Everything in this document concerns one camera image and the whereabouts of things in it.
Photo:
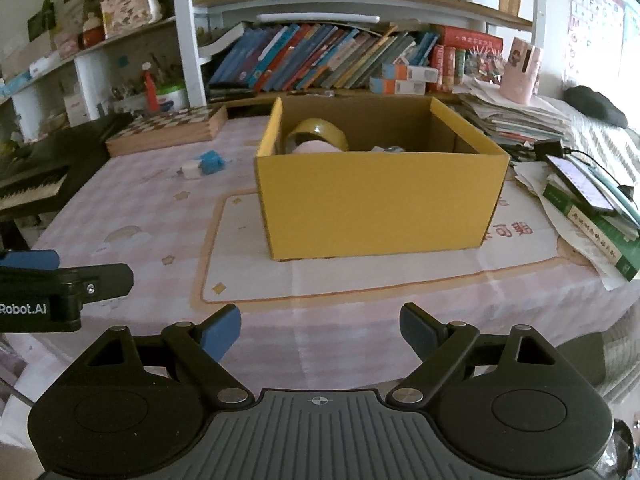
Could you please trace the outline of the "white power adapter plug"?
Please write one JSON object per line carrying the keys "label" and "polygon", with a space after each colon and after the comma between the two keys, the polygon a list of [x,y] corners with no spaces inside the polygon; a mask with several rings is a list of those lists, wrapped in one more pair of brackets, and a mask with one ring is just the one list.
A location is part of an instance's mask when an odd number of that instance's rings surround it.
{"label": "white power adapter plug", "polygon": [[198,180],[203,174],[201,170],[201,162],[197,159],[191,159],[184,162],[179,170],[178,174],[184,177],[186,180]]}

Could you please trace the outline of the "blue object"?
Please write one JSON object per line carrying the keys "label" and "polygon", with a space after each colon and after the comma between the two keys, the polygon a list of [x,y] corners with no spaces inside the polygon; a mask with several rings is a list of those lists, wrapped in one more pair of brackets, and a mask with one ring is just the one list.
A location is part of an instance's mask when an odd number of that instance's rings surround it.
{"label": "blue object", "polygon": [[198,168],[200,168],[203,176],[209,176],[210,174],[218,174],[222,170],[226,169],[227,162],[216,151],[208,151],[198,158]]}

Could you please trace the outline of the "pink plush pig toy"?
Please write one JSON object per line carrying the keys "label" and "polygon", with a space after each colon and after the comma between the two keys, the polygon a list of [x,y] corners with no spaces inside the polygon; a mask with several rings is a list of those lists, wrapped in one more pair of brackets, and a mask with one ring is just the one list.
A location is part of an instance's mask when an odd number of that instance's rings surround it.
{"label": "pink plush pig toy", "polygon": [[340,151],[339,148],[326,141],[310,140],[297,145],[292,154],[339,153]]}

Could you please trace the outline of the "yellow tape roll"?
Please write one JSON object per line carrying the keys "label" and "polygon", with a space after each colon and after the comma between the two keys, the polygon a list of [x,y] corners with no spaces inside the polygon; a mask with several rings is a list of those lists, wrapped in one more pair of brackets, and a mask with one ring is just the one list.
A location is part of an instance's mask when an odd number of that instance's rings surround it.
{"label": "yellow tape roll", "polygon": [[292,154],[297,145],[310,141],[322,140],[339,148],[341,152],[349,150],[345,133],[334,126],[332,122],[321,118],[309,118],[300,122],[284,140],[284,150],[286,154]]}

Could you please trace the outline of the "black cushion object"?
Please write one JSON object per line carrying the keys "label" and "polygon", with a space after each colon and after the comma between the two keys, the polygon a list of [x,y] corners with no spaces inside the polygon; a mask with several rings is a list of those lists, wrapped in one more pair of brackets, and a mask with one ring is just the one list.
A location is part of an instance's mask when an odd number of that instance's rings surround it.
{"label": "black cushion object", "polygon": [[607,125],[626,129],[628,119],[626,115],[617,108],[602,93],[593,91],[586,86],[576,86],[567,88],[563,92],[563,100],[587,117],[597,119]]}

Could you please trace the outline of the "white desk mat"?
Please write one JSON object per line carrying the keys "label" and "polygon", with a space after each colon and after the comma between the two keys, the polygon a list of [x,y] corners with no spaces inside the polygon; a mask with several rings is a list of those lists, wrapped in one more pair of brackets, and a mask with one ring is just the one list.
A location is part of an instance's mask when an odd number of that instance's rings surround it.
{"label": "white desk mat", "polygon": [[402,286],[467,278],[502,278],[588,260],[564,242],[541,204],[524,186],[506,181],[484,243],[453,252],[276,261],[269,255],[256,193],[219,202],[198,264],[195,291],[202,304],[396,292]]}

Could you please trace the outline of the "wooden chessboard box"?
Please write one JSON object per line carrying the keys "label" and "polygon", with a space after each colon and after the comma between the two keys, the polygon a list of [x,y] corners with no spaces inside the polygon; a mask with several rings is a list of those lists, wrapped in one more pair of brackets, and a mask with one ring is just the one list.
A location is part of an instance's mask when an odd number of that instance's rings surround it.
{"label": "wooden chessboard box", "polygon": [[111,157],[214,140],[228,122],[224,104],[137,118],[106,141]]}

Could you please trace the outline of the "orange bottle white cap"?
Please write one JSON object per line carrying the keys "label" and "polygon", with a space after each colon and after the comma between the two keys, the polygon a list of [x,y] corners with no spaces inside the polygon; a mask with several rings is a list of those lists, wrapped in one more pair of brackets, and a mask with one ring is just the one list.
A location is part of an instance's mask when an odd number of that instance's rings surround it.
{"label": "orange bottle white cap", "polygon": [[156,114],[160,111],[160,103],[157,99],[156,85],[152,76],[152,65],[150,62],[142,64],[142,79],[145,88],[145,99],[149,112]]}

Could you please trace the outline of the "white green lid jar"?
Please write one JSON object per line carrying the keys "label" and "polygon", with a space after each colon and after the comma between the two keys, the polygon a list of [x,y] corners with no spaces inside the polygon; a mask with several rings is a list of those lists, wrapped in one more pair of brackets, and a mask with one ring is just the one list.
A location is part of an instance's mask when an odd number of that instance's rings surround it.
{"label": "white green lid jar", "polygon": [[156,90],[157,102],[162,113],[175,113],[189,107],[186,85],[183,82],[165,84]]}

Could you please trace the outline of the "yellow cardboard box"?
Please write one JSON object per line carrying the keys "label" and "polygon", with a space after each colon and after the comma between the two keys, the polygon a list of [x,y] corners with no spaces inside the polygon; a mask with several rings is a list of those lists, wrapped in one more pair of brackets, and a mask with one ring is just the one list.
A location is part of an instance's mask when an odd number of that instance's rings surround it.
{"label": "yellow cardboard box", "polygon": [[[303,120],[341,129],[349,150],[286,154]],[[403,153],[372,153],[398,145]],[[427,96],[284,96],[273,102],[254,164],[276,260],[478,247],[510,157]]]}

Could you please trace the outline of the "green book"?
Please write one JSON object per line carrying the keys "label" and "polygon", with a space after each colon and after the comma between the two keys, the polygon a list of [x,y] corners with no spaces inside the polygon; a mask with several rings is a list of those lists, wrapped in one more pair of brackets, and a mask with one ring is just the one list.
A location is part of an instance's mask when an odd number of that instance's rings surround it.
{"label": "green book", "polygon": [[639,277],[639,239],[633,240],[616,226],[613,226],[607,218],[600,214],[587,214],[555,183],[548,182],[542,194],[546,200],[564,214],[591,240],[591,243],[599,248],[600,252],[608,258],[608,262],[623,275],[627,281],[633,281]]}

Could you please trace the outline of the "stack of papers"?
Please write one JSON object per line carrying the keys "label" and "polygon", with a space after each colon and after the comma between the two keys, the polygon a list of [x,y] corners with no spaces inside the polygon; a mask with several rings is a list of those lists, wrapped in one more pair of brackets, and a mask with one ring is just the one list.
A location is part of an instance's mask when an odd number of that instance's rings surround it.
{"label": "stack of papers", "polygon": [[454,109],[498,144],[564,142],[570,135],[570,120],[536,96],[528,104],[520,104],[505,98],[496,84],[472,79],[456,97],[459,103]]}

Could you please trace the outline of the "orange blue medicine boxes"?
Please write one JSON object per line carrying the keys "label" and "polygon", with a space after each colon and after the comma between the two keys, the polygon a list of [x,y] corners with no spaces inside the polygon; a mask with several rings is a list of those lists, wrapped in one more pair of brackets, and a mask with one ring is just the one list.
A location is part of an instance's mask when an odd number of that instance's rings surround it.
{"label": "orange blue medicine boxes", "polygon": [[383,64],[381,75],[369,79],[369,90],[393,96],[424,96],[430,84],[437,84],[439,70],[428,66]]}

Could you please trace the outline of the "floral decorated house ornament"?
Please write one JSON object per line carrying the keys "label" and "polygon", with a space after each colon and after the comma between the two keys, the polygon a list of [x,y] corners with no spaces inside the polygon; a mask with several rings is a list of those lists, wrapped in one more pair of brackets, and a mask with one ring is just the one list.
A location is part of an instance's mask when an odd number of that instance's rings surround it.
{"label": "floral decorated house ornament", "polygon": [[163,18],[160,0],[103,0],[101,12],[106,39],[128,34]]}

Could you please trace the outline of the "red boxed book set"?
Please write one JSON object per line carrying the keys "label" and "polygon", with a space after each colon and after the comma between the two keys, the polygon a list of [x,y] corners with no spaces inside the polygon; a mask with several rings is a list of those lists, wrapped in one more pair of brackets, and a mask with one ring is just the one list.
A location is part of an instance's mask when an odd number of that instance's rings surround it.
{"label": "red boxed book set", "polygon": [[460,86],[465,77],[500,84],[504,74],[503,39],[475,30],[434,25],[438,44],[444,48],[442,84]]}

